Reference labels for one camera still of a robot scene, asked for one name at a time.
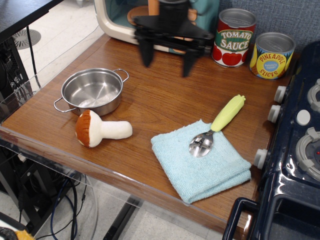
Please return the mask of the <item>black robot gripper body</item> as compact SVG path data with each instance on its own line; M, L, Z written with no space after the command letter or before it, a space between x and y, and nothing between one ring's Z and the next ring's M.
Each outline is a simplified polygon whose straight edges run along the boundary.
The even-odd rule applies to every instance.
M195 25L189 19L189 0L160 0L158 15L139 15L133 18L136 24L134 37L140 40L154 40L154 46L171 49L185 47L186 39L199 41L199 45L213 40L214 35Z

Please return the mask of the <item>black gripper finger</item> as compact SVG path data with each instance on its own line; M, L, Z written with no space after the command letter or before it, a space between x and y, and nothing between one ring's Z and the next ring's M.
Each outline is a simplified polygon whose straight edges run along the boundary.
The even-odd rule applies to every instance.
M139 51L143 64L148 68L154 58L154 39L142 39L138 41Z
M188 77L190 75L190 72L199 57L201 57L201 52L198 50L188 50L185 52L183 56L183 77Z

